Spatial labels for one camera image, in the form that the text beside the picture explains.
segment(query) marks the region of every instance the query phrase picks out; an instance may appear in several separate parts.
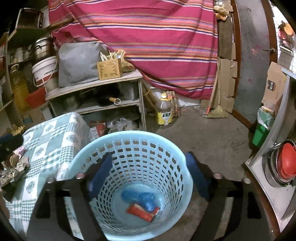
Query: gray bag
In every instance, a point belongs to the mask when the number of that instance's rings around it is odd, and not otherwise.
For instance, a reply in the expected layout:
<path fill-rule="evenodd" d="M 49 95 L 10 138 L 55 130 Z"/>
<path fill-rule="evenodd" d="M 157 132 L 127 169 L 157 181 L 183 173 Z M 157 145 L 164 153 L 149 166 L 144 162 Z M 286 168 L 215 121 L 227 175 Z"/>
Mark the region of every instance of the gray bag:
<path fill-rule="evenodd" d="M 97 41 L 63 44 L 59 49 L 59 86 L 98 80 L 100 52 L 108 55 L 107 46 Z"/>

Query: laundry basket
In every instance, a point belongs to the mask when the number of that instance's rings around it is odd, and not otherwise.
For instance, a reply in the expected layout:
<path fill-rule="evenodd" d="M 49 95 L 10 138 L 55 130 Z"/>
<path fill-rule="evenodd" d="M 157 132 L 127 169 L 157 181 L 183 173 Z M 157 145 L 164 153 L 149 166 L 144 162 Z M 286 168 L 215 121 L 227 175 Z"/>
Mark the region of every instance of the laundry basket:
<path fill-rule="evenodd" d="M 192 194 L 193 181 L 182 151 L 150 132 L 116 132 L 85 146 L 71 162 L 67 179 L 99 163 L 106 152 L 112 154 L 113 166 L 90 205 L 107 239 L 140 241 L 169 230 L 183 215 Z M 129 204 L 121 199 L 126 189 L 155 194 L 160 212 L 153 222 L 126 213 Z"/>

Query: red striped cloth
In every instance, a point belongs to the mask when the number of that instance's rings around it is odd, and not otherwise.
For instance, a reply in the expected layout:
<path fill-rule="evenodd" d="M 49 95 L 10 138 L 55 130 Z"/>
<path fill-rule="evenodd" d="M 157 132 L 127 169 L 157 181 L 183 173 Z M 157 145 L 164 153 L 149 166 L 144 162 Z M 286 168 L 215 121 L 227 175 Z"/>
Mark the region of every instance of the red striped cloth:
<path fill-rule="evenodd" d="M 194 99 L 209 99 L 218 34 L 213 0 L 51 0 L 49 20 L 73 16 L 56 44 L 99 40 L 124 49 L 145 80 Z"/>

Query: blue and white checkered cloth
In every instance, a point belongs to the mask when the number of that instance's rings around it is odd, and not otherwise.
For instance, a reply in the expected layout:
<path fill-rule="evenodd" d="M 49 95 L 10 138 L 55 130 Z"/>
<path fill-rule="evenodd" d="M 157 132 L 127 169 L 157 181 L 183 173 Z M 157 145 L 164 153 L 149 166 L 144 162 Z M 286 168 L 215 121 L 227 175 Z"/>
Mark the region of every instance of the blue and white checkered cloth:
<path fill-rule="evenodd" d="M 69 163 L 89 143 L 89 127 L 77 113 L 61 115 L 24 133 L 24 156 L 30 168 L 19 180 L 12 202 L 6 201 L 10 223 L 25 239 L 37 198 L 48 177 L 63 180 Z"/>

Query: concrete floor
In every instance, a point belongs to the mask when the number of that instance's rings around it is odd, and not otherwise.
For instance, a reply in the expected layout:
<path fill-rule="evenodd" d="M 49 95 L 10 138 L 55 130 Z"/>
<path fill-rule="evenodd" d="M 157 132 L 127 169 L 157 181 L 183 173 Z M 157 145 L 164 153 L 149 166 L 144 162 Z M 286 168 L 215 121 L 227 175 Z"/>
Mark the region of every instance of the concrete floor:
<path fill-rule="evenodd" d="M 199 116 L 193 107 L 187 107 L 182 109 L 181 117 L 166 129 L 159 129 L 154 117 L 148 116 L 147 130 L 169 139 L 183 152 L 192 151 L 212 172 L 219 172 L 225 178 L 237 181 L 244 177 L 242 164 L 252 153 L 249 148 L 249 130 L 232 115 L 226 119 L 207 119 Z M 206 207 L 207 202 L 194 189 L 181 219 L 170 230 L 151 240 L 190 240 Z M 224 235 L 230 210 L 229 198 L 216 238 Z"/>

